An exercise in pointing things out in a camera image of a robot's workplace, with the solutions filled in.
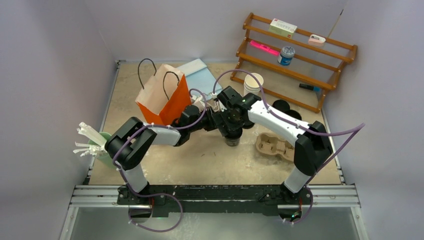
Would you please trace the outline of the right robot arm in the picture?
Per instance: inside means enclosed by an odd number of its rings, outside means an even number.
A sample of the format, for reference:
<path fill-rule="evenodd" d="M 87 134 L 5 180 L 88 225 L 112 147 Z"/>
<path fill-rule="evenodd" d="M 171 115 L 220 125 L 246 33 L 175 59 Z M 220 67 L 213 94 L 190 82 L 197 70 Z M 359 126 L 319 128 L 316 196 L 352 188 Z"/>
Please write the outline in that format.
<path fill-rule="evenodd" d="M 310 124 L 293 118 L 269 106 L 258 95 L 242 96 L 230 86 L 214 94 L 214 98 L 224 108 L 217 112 L 222 134 L 253 123 L 271 130 L 293 146 L 294 168 L 282 183 L 280 196 L 288 204 L 298 200 L 300 190 L 333 153 L 325 126 L 319 121 Z"/>

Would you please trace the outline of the orange paper bag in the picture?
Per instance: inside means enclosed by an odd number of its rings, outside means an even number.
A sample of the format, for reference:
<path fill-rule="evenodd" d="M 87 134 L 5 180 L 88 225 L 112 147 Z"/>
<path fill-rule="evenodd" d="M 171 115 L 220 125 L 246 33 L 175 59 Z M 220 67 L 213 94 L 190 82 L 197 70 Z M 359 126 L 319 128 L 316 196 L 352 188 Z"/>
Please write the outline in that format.
<path fill-rule="evenodd" d="M 139 91 L 135 102 L 148 124 L 170 125 L 191 104 L 185 74 L 162 64 Z"/>

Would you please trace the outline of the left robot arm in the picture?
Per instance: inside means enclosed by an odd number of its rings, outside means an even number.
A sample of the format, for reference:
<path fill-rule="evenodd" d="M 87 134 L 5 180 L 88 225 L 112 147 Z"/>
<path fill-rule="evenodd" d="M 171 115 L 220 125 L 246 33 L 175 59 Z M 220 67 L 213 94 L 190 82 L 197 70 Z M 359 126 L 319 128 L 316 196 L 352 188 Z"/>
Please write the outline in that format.
<path fill-rule="evenodd" d="M 195 131 L 215 130 L 217 127 L 213 113 L 211 107 L 201 111 L 195 105 L 189 105 L 171 125 L 149 124 L 131 117 L 106 141 L 104 149 L 130 189 L 129 197 L 132 201 L 142 205 L 149 199 L 150 184 L 143 173 L 141 161 L 150 146 L 179 147 Z"/>

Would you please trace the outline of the black paper cup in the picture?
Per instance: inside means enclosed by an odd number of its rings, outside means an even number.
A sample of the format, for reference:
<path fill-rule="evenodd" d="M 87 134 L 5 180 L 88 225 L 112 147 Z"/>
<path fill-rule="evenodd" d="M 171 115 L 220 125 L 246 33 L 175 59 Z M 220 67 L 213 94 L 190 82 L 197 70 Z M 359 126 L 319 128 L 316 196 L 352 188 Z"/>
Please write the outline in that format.
<path fill-rule="evenodd" d="M 301 114 L 299 112 L 297 112 L 296 110 L 289 109 L 289 110 L 285 111 L 284 113 L 286 115 L 294 118 L 294 119 L 297 119 L 297 120 L 300 120 L 300 121 L 302 120 Z"/>
<path fill-rule="evenodd" d="M 236 147 L 240 144 L 240 136 L 226 136 L 225 143 L 230 147 Z"/>

